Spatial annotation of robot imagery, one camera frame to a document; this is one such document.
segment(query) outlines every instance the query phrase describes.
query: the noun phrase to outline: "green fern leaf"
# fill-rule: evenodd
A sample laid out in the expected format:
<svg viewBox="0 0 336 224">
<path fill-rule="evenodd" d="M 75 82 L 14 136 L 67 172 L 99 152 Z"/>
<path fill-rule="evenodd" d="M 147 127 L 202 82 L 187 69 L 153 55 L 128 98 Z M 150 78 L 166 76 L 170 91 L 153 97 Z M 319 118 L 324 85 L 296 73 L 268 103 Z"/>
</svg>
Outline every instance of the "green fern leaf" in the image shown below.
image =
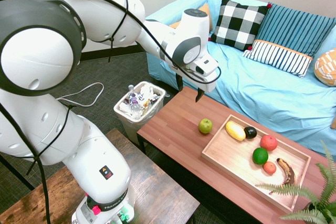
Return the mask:
<svg viewBox="0 0 336 224">
<path fill-rule="evenodd" d="M 326 206 L 326 210 L 331 212 L 333 216 L 336 216 L 336 200 Z"/>
<path fill-rule="evenodd" d="M 299 185 L 274 185 L 274 184 L 257 184 L 257 187 L 273 191 L 274 193 L 280 194 L 280 195 L 298 195 L 308 198 L 313 205 L 319 203 L 319 199 L 316 197 L 316 195 L 308 188 L 308 187 L 300 187 Z"/>
<path fill-rule="evenodd" d="M 333 183 L 334 185 L 336 185 L 336 165 L 335 165 L 334 159 L 331 155 L 331 152 L 328 150 L 327 146 L 325 145 L 324 141 L 321 140 L 321 143 L 324 149 L 324 153 L 326 154 L 325 156 L 328 160 L 328 167 L 333 177 Z"/>
<path fill-rule="evenodd" d="M 321 210 L 325 208 L 326 205 L 329 203 L 329 199 L 336 191 L 336 187 L 335 184 L 333 183 L 333 177 L 331 171 L 322 164 L 316 164 L 316 166 L 318 166 L 324 178 L 323 191 L 320 196 L 320 203 L 318 205 L 318 209 Z"/>
<path fill-rule="evenodd" d="M 333 221 L 336 224 L 336 216 L 333 216 L 333 214 L 330 211 L 327 211 L 327 214 L 330 217 L 331 221 Z"/>
<path fill-rule="evenodd" d="M 299 210 L 280 217 L 282 220 L 303 220 L 316 224 L 328 224 L 323 214 L 318 210 Z"/>
</svg>

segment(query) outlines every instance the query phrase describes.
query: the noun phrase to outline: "black table leg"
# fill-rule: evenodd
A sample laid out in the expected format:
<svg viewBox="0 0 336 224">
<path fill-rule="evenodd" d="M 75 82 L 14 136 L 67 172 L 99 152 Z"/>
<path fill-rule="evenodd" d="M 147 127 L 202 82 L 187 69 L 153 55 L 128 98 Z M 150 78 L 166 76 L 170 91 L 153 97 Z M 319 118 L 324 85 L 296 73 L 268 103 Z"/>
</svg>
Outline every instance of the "black table leg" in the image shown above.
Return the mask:
<svg viewBox="0 0 336 224">
<path fill-rule="evenodd" d="M 193 215 L 191 215 L 190 219 L 187 221 L 186 224 L 196 224 L 195 213 L 193 213 Z"/>
<path fill-rule="evenodd" d="M 147 142 L 147 141 L 142 136 L 140 136 L 138 133 L 136 135 L 138 137 L 138 141 L 139 141 L 139 145 L 140 145 L 140 150 L 143 152 L 143 154 L 146 155 L 146 149 L 145 149 L 144 142 Z"/>
<path fill-rule="evenodd" d="M 25 184 L 30 190 L 34 190 L 35 187 L 31 185 L 3 156 L 0 155 L 0 162 L 7 167 L 23 184 Z"/>
</svg>

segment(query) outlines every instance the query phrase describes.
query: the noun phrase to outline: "plastic bottle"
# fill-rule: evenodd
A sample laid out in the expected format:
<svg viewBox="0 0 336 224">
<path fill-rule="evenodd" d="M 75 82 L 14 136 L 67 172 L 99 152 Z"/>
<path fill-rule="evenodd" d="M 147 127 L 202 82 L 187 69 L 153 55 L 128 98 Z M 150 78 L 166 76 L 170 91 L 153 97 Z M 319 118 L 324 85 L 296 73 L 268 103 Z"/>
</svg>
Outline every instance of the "plastic bottle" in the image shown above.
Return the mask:
<svg viewBox="0 0 336 224">
<path fill-rule="evenodd" d="M 139 96 L 134 91 L 134 86 L 129 85 L 129 94 L 128 94 L 128 100 L 130 102 L 130 109 L 132 114 L 141 115 L 142 114 L 142 106 L 139 104 Z"/>
</svg>

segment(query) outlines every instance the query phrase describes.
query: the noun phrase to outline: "blue striped pillow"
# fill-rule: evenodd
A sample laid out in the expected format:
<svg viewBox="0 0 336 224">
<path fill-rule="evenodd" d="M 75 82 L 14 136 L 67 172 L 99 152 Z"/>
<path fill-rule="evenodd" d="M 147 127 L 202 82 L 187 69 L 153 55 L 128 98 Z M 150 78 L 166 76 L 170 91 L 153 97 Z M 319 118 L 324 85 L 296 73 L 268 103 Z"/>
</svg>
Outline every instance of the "blue striped pillow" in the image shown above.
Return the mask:
<svg viewBox="0 0 336 224">
<path fill-rule="evenodd" d="M 328 18 L 271 3 L 256 39 L 268 41 L 308 56 L 319 50 L 336 18 Z"/>
</svg>

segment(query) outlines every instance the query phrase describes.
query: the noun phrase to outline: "light blue couch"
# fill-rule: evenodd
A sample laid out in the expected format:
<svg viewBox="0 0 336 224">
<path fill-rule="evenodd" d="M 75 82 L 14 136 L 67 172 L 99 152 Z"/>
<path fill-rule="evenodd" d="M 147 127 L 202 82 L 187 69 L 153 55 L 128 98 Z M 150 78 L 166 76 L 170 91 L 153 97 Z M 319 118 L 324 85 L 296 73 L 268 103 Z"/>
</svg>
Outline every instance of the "light blue couch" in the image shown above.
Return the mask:
<svg viewBox="0 0 336 224">
<path fill-rule="evenodd" d="M 267 5 L 255 0 L 232 0 L 243 5 Z M 147 19 L 166 25 L 181 19 L 188 8 L 208 3 L 213 30 L 217 23 L 221 0 L 177 0 Z M 313 73 L 316 59 L 336 47 L 336 27 L 315 55 L 306 76 L 300 79 L 272 66 L 242 57 L 233 47 L 207 43 L 207 50 L 218 62 L 222 76 L 216 89 L 207 96 L 320 154 L 323 140 L 336 160 L 336 130 L 330 128 L 336 115 L 336 88 L 321 83 Z M 177 89 L 175 73 L 168 65 L 147 54 L 149 74 Z M 196 86 L 183 80 L 184 85 Z"/>
</svg>

